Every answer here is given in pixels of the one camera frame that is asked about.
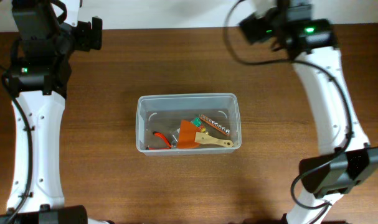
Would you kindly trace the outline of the orange socket rail with sockets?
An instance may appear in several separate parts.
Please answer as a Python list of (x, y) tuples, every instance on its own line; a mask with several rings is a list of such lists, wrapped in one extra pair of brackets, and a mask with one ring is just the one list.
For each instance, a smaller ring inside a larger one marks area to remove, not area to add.
[(220, 123), (214, 121), (213, 119), (210, 119), (204, 114), (199, 114), (198, 118), (205, 122), (206, 124), (212, 126), (214, 129), (218, 130), (220, 133), (229, 136), (230, 135), (230, 129), (226, 128), (225, 126), (221, 125)]

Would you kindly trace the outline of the clear case of coloured bits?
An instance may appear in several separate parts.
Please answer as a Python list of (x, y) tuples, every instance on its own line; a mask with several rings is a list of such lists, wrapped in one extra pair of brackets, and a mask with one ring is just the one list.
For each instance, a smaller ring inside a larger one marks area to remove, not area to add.
[[(205, 126), (202, 124), (202, 121), (199, 118), (193, 119), (191, 123), (198, 128), (199, 132), (208, 134)], [(177, 128), (175, 131), (171, 133), (172, 144), (175, 146), (177, 145), (177, 142), (179, 139), (179, 133), (180, 133), (180, 128)]]

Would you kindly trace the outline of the clear plastic container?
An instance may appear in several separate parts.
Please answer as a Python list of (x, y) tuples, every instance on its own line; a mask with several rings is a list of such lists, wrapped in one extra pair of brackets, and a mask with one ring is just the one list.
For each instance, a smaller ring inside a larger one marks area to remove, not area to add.
[[(171, 142), (171, 133), (180, 128), (181, 121), (191, 122), (204, 114), (230, 129), (226, 136), (212, 126), (202, 122), (208, 135), (231, 140), (233, 147), (200, 145), (194, 149), (146, 150), (163, 143), (153, 136), (157, 131)], [(242, 145), (241, 120), (237, 97), (232, 93), (195, 93), (180, 95), (149, 95), (138, 100), (136, 113), (136, 148), (147, 156), (181, 156), (195, 154), (228, 154)]]

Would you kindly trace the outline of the orange scraper with wooden handle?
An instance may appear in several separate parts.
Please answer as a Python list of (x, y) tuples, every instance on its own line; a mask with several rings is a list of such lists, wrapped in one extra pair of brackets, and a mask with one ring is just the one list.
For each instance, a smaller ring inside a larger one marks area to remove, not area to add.
[(189, 121), (182, 120), (177, 141), (178, 149), (194, 149), (200, 145), (216, 145), (221, 147), (233, 147), (231, 140), (218, 139), (208, 134), (199, 132), (197, 126)]

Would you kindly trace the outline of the red handled pliers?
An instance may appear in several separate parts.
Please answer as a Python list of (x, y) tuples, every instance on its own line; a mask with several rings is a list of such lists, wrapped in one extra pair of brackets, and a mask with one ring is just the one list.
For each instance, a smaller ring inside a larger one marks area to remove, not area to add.
[(153, 136), (155, 136), (158, 140), (160, 140), (163, 144), (156, 147), (147, 146), (146, 150), (153, 151), (153, 150), (170, 150), (175, 149), (176, 146), (162, 133), (154, 131)]

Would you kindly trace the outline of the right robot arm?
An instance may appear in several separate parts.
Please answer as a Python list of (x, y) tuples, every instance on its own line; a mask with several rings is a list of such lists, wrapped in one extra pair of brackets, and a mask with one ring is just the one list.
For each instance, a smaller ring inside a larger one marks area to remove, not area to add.
[(354, 111), (332, 24), (314, 19), (309, 1), (255, 1), (256, 11), (240, 23), (251, 44), (275, 38), (301, 80), (318, 135), (319, 156), (303, 159), (295, 206), (282, 223), (321, 223), (332, 206), (378, 169), (378, 147), (371, 146)]

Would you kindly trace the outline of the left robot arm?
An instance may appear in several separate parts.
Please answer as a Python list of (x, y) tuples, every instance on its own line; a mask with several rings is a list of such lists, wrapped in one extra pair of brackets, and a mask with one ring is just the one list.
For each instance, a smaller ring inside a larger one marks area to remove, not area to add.
[(0, 223), (92, 222), (84, 206), (65, 205), (59, 168), (70, 56), (102, 46), (102, 20), (80, 21), (81, 6), (81, 0), (12, 2), (19, 37), (1, 81), (12, 101), (16, 147), (12, 189)]

